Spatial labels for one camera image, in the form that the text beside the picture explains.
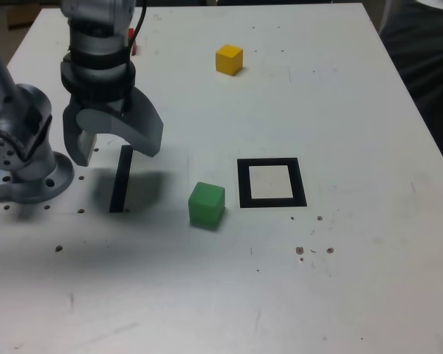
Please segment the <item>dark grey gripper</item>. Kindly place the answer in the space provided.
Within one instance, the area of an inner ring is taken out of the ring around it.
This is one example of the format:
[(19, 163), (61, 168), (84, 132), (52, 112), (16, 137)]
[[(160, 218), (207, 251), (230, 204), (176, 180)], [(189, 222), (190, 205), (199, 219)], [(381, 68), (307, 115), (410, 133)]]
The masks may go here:
[(118, 100), (102, 102), (88, 100), (79, 92), (70, 94), (63, 112), (63, 140), (76, 165), (89, 166), (95, 134), (99, 133), (118, 136), (146, 156), (160, 151), (163, 122), (139, 89), (125, 91)]

